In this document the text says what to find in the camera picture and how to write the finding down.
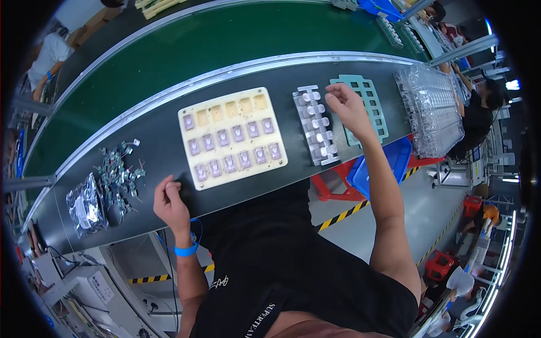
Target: black shirt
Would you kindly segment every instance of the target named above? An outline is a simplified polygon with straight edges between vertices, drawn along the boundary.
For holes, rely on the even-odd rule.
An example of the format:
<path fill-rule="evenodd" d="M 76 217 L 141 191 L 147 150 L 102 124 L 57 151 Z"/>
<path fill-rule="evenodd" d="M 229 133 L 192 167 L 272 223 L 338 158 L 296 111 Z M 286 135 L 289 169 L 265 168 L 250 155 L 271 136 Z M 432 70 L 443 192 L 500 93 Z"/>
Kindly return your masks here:
<path fill-rule="evenodd" d="M 306 190 L 273 194 L 278 198 L 217 217 L 219 230 L 203 233 L 215 273 L 190 337 L 262 338 L 280 312 L 292 310 L 359 332 L 406 337 L 418 313 L 415 296 L 318 235 Z"/>
<path fill-rule="evenodd" d="M 489 133 L 492 125 L 492 110 L 481 107 L 481 97 L 475 90 L 472 90 L 470 105 L 464 107 L 462 118 L 464 130 L 478 129 L 484 135 Z"/>
<path fill-rule="evenodd" d="M 481 97 L 472 90 L 470 105 L 464 107 L 462 118 L 464 138 L 458 142 L 447 154 L 450 158 L 462 160 L 466 152 L 481 144 L 490 131 L 492 125 L 492 110 L 481 107 Z"/>

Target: red stool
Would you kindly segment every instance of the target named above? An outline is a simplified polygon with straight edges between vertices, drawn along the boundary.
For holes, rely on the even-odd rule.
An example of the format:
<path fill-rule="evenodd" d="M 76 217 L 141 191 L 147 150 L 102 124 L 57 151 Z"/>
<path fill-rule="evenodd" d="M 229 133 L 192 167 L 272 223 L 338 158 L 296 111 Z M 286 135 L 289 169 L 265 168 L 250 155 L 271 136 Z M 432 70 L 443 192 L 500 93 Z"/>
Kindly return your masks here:
<path fill-rule="evenodd" d="M 409 134 L 407 138 L 408 140 L 410 140 L 410 142 L 412 142 L 413 134 Z M 408 162 L 407 167 L 415 168 L 415 167 L 422 167 L 424 165 L 440 163 L 440 162 L 443 162 L 446 157 L 447 155 L 445 155 L 444 157 L 438 157 L 438 158 L 417 158 L 416 155 L 412 154 L 410 156 L 410 161 Z"/>
<path fill-rule="evenodd" d="M 426 277 L 441 282 L 454 264 L 454 259 L 439 250 L 434 251 L 436 256 L 426 261 Z"/>
<path fill-rule="evenodd" d="M 481 205 L 483 205 L 482 199 L 472 195 L 467 195 L 464 198 L 464 216 L 475 216 L 479 209 L 481 209 Z"/>
<path fill-rule="evenodd" d="M 351 161 L 348 161 L 346 163 L 342 163 L 341 165 L 337 165 L 334 168 L 331 168 L 331 170 L 334 170 L 338 176 L 342 179 L 342 182 L 346 185 L 346 191 L 343 194 L 333 194 L 329 188 L 325 185 L 325 182 L 321 179 L 321 177 L 318 174 L 315 174 L 314 176 L 310 177 L 312 180 L 312 183 L 316 186 L 316 188 L 319 191 L 318 198 L 326 202 L 328 200 L 339 200 L 339 201 L 366 201 L 366 197 L 357 191 L 357 189 L 353 188 L 349 183 L 346 181 L 346 177 L 351 171 L 351 168 L 355 164 L 355 161 L 357 159 L 354 158 Z"/>

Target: fluorescent light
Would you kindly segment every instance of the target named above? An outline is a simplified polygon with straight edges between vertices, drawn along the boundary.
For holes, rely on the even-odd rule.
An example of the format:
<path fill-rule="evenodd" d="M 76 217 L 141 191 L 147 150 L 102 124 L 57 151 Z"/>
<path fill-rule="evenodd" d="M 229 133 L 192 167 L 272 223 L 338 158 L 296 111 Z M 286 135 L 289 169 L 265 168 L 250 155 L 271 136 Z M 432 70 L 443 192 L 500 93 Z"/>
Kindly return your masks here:
<path fill-rule="evenodd" d="M 515 221 L 517 220 L 517 211 L 513 210 L 513 223 L 511 223 L 511 241 L 514 238 L 514 227 L 516 225 Z"/>
<path fill-rule="evenodd" d="M 496 292 L 494 293 L 494 297 L 490 300 L 489 307 L 486 309 L 486 312 L 484 313 L 483 318 L 481 318 L 481 321 L 479 322 L 479 324 L 475 328 L 475 331 L 471 335 L 471 338 L 474 338 L 475 335 L 477 335 L 477 332 L 479 332 L 479 329 L 481 328 L 481 325 L 483 325 L 483 323 L 485 322 L 487 316 L 489 315 L 490 309 L 492 308 L 492 305 L 494 304 L 494 300 L 496 299 L 497 295 L 498 295 L 498 290 L 496 290 Z"/>
<path fill-rule="evenodd" d="M 492 286 L 492 289 L 490 290 L 489 296 L 486 298 L 485 305 L 483 305 L 481 312 L 485 312 L 486 307 L 490 303 L 490 299 L 492 299 L 492 294 L 494 293 L 494 291 L 496 291 L 496 285 Z"/>
<path fill-rule="evenodd" d="M 509 257 L 511 257 L 512 246 L 513 246 L 513 242 L 509 242 L 509 250 L 507 251 L 507 255 L 505 257 L 504 268 L 502 270 L 502 275 L 500 276 L 500 281 L 498 282 L 498 286 L 501 286 L 502 282 L 504 281 L 505 271 L 507 270 L 507 263 L 509 263 Z"/>
<path fill-rule="evenodd" d="M 475 329 L 475 325 L 470 324 L 470 331 L 468 331 L 468 334 L 464 338 L 468 338 L 472 334 L 474 329 Z"/>
<path fill-rule="evenodd" d="M 489 35 L 492 35 L 492 28 L 490 28 L 490 23 L 488 19 L 485 19 L 486 22 L 486 28 L 489 30 Z"/>
<path fill-rule="evenodd" d="M 507 255 L 507 250 L 508 249 L 509 249 L 509 237 L 505 241 L 505 250 L 504 250 L 504 254 L 502 256 L 502 262 L 500 263 L 500 269 L 502 268 L 502 266 L 504 266 L 505 256 Z"/>
<path fill-rule="evenodd" d="M 520 83 L 518 80 L 508 81 L 505 83 L 505 87 L 507 90 L 519 90 L 520 89 Z"/>

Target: blue plastic crate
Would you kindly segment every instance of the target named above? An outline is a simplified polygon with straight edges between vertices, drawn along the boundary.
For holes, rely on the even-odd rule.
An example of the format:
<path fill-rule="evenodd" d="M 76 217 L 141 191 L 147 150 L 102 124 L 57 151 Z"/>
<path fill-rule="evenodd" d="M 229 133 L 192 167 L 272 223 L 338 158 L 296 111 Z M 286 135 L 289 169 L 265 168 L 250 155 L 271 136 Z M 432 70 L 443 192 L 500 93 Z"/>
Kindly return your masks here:
<path fill-rule="evenodd" d="M 411 157 L 411 142 L 407 136 L 383 146 L 383 152 L 393 170 L 398 185 L 406 174 L 407 164 Z M 366 168 L 365 157 L 361 155 L 347 175 L 347 183 L 357 189 L 370 201 L 370 177 Z"/>
<path fill-rule="evenodd" d="M 359 6 L 373 15 L 379 15 L 389 21 L 402 20 L 402 14 L 389 0 L 358 0 Z"/>

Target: hand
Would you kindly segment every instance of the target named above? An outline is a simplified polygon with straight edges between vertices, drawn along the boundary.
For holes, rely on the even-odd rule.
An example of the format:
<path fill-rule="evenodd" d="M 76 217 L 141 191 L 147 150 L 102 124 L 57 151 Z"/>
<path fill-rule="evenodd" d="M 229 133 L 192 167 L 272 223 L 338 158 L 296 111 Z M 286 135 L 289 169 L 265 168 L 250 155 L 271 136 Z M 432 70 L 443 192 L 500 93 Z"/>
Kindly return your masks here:
<path fill-rule="evenodd" d="M 190 235 L 190 212 L 180 199 L 180 182 L 169 175 L 154 190 L 154 213 L 177 235 Z"/>
<path fill-rule="evenodd" d="M 455 62 L 451 62 L 451 67 L 453 67 L 455 73 L 460 73 L 460 67 Z"/>
<path fill-rule="evenodd" d="M 39 99 L 41 98 L 41 90 L 42 88 L 40 86 L 37 86 L 36 90 L 34 90 L 34 92 L 32 93 L 32 99 L 34 101 L 39 102 Z"/>
<path fill-rule="evenodd" d="M 428 14 L 423 10 L 423 11 L 420 11 L 417 13 L 417 15 L 421 18 L 421 20 L 423 20 L 424 22 L 428 22 L 428 20 L 430 20 L 430 17 L 428 16 Z"/>
<path fill-rule="evenodd" d="M 444 63 L 440 63 L 438 65 L 439 69 L 444 72 L 445 74 L 450 74 L 451 73 L 451 68 L 449 68 L 449 66 L 447 65 L 446 62 Z"/>
<path fill-rule="evenodd" d="M 325 101 L 338 114 L 342 124 L 361 142 L 367 137 L 377 137 L 368 118 L 362 98 L 345 83 L 330 84 L 325 89 Z"/>

